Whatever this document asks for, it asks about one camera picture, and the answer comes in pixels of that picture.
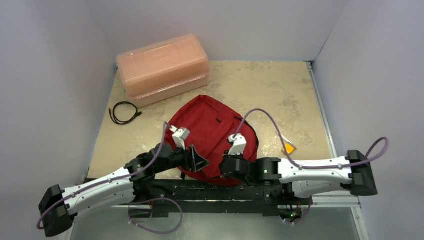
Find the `red backpack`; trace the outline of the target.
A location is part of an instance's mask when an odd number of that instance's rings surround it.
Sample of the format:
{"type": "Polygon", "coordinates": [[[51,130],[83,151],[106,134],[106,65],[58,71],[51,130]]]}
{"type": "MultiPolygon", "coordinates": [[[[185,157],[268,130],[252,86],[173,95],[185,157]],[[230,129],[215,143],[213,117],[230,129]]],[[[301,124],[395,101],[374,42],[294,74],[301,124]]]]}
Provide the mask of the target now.
{"type": "Polygon", "coordinates": [[[207,95],[199,95],[180,108],[168,123],[190,131],[185,145],[193,145],[209,166],[198,172],[182,167],[179,170],[187,177],[215,186],[241,184],[237,179],[222,178],[219,165],[225,151],[231,148],[228,137],[236,132],[242,119],[239,113],[207,95]]]}

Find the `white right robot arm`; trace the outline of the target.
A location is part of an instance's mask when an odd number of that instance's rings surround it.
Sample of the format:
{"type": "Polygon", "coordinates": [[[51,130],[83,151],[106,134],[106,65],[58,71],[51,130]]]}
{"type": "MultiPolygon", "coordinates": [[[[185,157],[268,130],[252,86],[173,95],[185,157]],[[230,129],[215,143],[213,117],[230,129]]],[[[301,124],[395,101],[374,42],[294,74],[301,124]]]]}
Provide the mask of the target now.
{"type": "Polygon", "coordinates": [[[280,186],[280,196],[288,204],[315,194],[347,191],[353,196],[378,194],[370,161],[358,150],[346,156],[324,160],[263,157],[255,162],[241,155],[225,155],[219,166],[225,178],[241,180],[249,186],[280,186]]]}

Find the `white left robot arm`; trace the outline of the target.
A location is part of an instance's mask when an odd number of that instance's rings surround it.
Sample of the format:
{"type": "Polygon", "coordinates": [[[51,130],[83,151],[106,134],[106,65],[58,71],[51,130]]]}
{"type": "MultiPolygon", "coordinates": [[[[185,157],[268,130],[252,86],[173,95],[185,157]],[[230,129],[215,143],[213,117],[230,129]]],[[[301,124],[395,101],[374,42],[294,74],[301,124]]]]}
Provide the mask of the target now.
{"type": "Polygon", "coordinates": [[[158,144],[104,177],[73,187],[49,187],[38,205],[40,217],[36,228],[48,238],[55,237],[69,230],[75,218],[83,214],[133,201],[142,205],[149,199],[144,186],[156,174],[174,168],[197,173],[209,163],[192,145],[173,149],[169,144],[158,144]]]}

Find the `white pencil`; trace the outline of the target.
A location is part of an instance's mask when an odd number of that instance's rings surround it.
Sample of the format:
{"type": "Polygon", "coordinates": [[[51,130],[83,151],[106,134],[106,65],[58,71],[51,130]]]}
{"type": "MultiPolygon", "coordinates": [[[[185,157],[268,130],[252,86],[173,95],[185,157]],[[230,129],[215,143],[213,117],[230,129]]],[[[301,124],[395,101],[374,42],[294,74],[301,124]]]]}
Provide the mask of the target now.
{"type": "Polygon", "coordinates": [[[285,145],[291,145],[292,142],[289,141],[284,135],[282,135],[280,132],[275,131],[275,134],[278,135],[281,138],[281,141],[285,144],[285,145]]]}

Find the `orange eraser block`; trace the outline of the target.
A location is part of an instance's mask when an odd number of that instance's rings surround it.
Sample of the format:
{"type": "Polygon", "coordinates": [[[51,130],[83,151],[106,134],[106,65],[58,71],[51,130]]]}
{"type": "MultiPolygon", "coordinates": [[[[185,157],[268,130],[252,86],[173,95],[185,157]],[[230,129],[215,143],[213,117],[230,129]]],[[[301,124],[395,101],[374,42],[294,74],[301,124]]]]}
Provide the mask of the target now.
{"type": "Polygon", "coordinates": [[[290,142],[286,142],[284,144],[284,147],[282,148],[282,153],[285,155],[290,155],[292,154],[295,150],[296,150],[296,146],[294,146],[292,143],[290,142]]]}

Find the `translucent pink storage box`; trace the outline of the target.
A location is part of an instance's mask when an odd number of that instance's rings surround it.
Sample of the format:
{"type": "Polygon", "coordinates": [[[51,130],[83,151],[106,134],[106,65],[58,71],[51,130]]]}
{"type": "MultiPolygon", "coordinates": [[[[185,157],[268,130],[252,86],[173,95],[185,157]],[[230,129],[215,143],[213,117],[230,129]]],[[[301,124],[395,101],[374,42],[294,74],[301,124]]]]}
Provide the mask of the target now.
{"type": "Polygon", "coordinates": [[[194,34],[119,54],[116,63],[127,98],[139,108],[206,86],[211,71],[194,34]]]}

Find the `aluminium frame rail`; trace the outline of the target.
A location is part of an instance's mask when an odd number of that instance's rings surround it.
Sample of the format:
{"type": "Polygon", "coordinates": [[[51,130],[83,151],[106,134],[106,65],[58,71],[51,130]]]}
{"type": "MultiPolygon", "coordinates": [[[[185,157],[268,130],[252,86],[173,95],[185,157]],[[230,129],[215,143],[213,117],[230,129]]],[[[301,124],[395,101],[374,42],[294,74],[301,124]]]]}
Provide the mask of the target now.
{"type": "MultiPolygon", "coordinates": [[[[331,157],[337,157],[337,151],[335,148],[333,136],[329,127],[329,123],[327,120],[326,112],[324,110],[323,102],[321,99],[321,95],[318,89],[318,85],[316,82],[313,63],[311,61],[306,61],[306,66],[312,81],[313,89],[315,92],[316,101],[318,103],[322,123],[325,129],[326,140],[328,149],[331,157]]],[[[360,201],[358,197],[350,195],[345,191],[333,191],[328,193],[319,193],[313,196],[313,202],[316,208],[360,208],[360,201]]]]}

